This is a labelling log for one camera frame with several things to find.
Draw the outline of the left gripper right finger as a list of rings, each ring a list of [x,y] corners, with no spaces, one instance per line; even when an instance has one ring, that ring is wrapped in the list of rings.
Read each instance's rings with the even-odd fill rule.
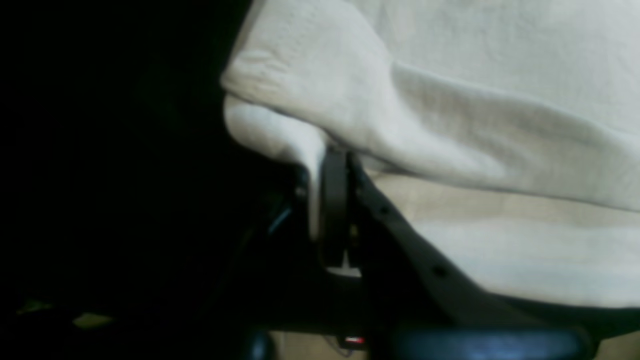
[[[486,292],[412,228],[356,155],[330,150],[320,176],[320,258],[345,261],[382,322],[394,327],[541,328]]]

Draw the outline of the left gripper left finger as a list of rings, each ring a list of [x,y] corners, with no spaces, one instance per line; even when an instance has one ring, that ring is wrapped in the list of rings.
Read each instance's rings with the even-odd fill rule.
[[[266,210],[244,231],[215,295],[215,312],[242,328],[318,331],[321,266],[309,238],[309,174],[285,165]]]

